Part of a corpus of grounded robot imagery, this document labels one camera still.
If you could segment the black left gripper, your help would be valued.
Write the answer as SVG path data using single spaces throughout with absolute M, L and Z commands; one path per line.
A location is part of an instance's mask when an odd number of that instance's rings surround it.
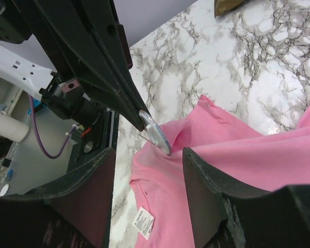
M 13 1 L 56 72 L 41 101 L 61 119 L 98 120 L 101 111 L 83 97 L 121 114 L 135 128 L 148 111 L 129 72 L 113 1 Z M 79 84 L 63 92 L 61 83 Z

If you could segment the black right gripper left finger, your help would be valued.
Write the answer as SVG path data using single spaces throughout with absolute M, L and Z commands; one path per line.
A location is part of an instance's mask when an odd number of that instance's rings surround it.
M 108 247 L 116 152 L 27 193 L 0 197 L 0 247 Z

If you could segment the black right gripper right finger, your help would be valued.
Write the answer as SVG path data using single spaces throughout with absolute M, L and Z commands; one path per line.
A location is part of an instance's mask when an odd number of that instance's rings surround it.
M 196 247 L 310 247 L 310 185 L 274 192 L 243 183 L 182 153 Z

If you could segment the pink t-shirt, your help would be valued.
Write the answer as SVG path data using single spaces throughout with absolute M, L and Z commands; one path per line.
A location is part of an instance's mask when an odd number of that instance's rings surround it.
M 162 128 L 172 155 L 148 143 L 132 160 L 130 186 L 136 204 L 154 219 L 149 238 L 139 235 L 137 247 L 194 246 L 183 176 L 185 147 L 215 168 L 263 190 L 310 184 L 310 106 L 294 130 L 262 135 L 201 96 L 186 118 Z

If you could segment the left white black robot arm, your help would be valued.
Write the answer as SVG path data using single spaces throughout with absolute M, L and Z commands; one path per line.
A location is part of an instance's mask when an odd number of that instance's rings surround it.
M 129 69 L 132 60 L 113 1 L 0 1 L 0 42 L 36 37 L 53 69 L 0 45 L 0 77 L 84 126 L 99 118 L 95 103 L 145 128 L 147 111 Z

